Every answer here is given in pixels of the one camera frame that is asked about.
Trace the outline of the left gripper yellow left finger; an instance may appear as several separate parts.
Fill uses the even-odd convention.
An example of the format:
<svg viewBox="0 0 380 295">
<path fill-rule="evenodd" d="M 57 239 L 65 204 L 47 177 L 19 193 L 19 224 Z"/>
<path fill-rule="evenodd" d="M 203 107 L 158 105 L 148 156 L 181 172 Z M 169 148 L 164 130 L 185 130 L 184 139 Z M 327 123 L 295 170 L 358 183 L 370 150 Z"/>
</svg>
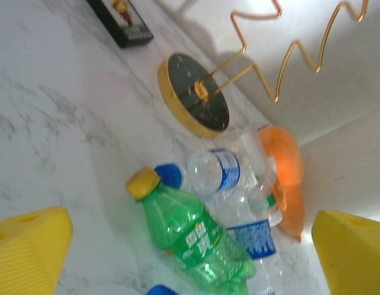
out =
<svg viewBox="0 0 380 295">
<path fill-rule="evenodd" d="M 64 207 L 0 219 L 0 294 L 54 294 L 72 235 Z"/>
</svg>

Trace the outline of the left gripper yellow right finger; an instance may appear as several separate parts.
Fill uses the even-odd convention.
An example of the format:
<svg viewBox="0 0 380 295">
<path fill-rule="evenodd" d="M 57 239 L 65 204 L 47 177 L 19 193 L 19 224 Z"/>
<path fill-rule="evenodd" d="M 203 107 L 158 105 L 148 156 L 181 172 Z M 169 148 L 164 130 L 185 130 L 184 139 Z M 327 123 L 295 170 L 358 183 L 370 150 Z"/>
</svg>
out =
<svg viewBox="0 0 380 295">
<path fill-rule="evenodd" d="M 380 294 L 380 222 L 321 210 L 311 230 L 331 294 Z"/>
</svg>

